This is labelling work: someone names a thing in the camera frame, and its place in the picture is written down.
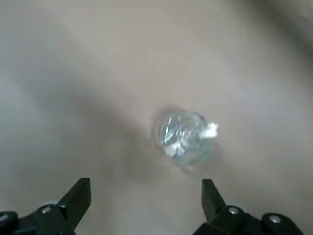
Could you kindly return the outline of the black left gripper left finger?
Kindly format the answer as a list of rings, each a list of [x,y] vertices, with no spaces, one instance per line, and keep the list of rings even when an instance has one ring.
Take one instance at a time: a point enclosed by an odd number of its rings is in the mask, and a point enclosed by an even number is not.
[[[19,217],[15,211],[2,211],[0,233],[2,235],[74,235],[90,204],[90,178],[81,178],[56,204],[43,205],[24,217]]]

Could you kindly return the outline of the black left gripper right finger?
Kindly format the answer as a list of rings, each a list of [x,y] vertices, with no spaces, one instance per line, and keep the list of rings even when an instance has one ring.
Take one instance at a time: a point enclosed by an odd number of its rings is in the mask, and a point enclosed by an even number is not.
[[[300,228],[279,213],[261,219],[234,205],[227,205],[211,179],[203,179],[201,205],[206,218],[197,235],[302,235]]]

